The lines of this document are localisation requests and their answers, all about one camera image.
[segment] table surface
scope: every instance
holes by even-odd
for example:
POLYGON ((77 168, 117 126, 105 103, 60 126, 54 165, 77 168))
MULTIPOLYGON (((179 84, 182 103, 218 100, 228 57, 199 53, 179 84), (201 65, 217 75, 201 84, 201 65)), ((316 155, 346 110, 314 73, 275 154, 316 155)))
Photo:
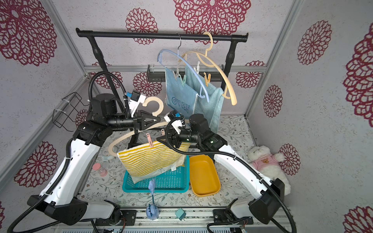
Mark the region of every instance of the table surface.
MULTIPOLYGON (((114 132, 105 141, 96 162, 104 162, 102 155, 108 155, 108 145, 127 132, 114 132)), ((153 139, 161 134, 160 131, 147 130, 153 139)), ((139 135, 138 142, 146 143, 146 132, 139 135)), ((246 153, 254 146, 247 123, 243 116, 221 116, 218 134, 221 135, 234 150, 245 160, 246 153)), ((129 138, 119 143, 120 150, 127 149, 129 138)), ((122 207, 143 207, 151 202, 150 193, 125 193, 122 190, 125 167, 118 158, 105 162, 108 174, 101 177, 97 172, 91 171, 81 193, 80 199, 86 201, 109 200, 122 207)), ((243 184, 221 164, 215 163, 221 189, 217 194, 197 197, 191 187, 185 193, 155 193, 154 202, 159 207, 210 207, 227 206, 235 198, 251 196, 243 184)))

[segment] small blue figurine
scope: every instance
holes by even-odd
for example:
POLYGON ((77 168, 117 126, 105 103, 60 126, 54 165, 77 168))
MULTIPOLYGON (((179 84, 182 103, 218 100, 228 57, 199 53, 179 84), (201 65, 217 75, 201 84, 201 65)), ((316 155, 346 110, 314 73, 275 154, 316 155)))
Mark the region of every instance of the small blue figurine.
POLYGON ((149 204, 149 206, 146 208, 146 216, 150 220, 155 220, 159 217, 159 210, 154 203, 154 190, 156 189, 156 180, 155 179, 149 181, 149 187, 148 188, 151 192, 151 197, 153 199, 153 204, 149 204))

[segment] metal hanger hook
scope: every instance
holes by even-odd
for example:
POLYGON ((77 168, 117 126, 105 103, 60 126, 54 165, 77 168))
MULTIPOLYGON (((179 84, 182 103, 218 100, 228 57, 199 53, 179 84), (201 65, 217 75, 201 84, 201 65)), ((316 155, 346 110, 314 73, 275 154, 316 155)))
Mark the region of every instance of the metal hanger hook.
POLYGON ((179 47, 178 47, 178 55, 179 55, 179 48, 180 48, 180 46, 181 46, 181 36, 180 36, 180 34, 179 33, 177 33, 177 35, 179 36, 179 38, 180 38, 180 45, 179 45, 179 47))

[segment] pink clothespin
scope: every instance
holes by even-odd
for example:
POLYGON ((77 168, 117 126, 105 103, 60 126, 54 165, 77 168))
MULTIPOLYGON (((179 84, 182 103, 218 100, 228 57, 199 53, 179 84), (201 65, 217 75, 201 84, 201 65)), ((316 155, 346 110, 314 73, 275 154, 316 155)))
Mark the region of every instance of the pink clothespin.
POLYGON ((152 142, 152 140, 151 140, 150 134, 147 133, 147 134, 146 134, 146 137, 148 138, 148 142, 149 142, 149 146, 150 146, 150 148, 153 148, 154 146, 153 146, 153 142, 152 142))

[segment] blue towel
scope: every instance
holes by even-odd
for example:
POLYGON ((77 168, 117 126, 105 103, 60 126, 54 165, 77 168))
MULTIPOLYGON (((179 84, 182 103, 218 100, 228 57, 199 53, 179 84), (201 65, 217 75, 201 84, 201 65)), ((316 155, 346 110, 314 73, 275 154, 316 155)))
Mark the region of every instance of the blue towel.
MULTIPOLYGON (((185 74, 187 76, 186 84, 190 86, 197 93, 200 92, 201 84, 197 78, 193 75, 193 72, 185 67, 185 74)), ((205 85, 205 78, 200 75, 200 79, 203 80, 203 85, 206 87, 207 93, 210 97, 210 102, 207 102, 206 98, 197 98, 197 103, 195 105, 194 113, 201 113, 205 116, 209 122, 209 127, 212 132, 217 133, 219 128, 220 113, 222 112, 224 97, 222 94, 224 91, 220 87, 215 87, 211 83, 209 86, 205 85)))
MULTIPOLYGON (((183 85, 180 77, 175 78, 172 70, 165 68, 165 75, 167 105, 181 113, 185 119, 189 119, 194 114, 197 92, 187 84, 183 85)), ((191 72, 189 79, 193 78, 196 79, 191 72)))

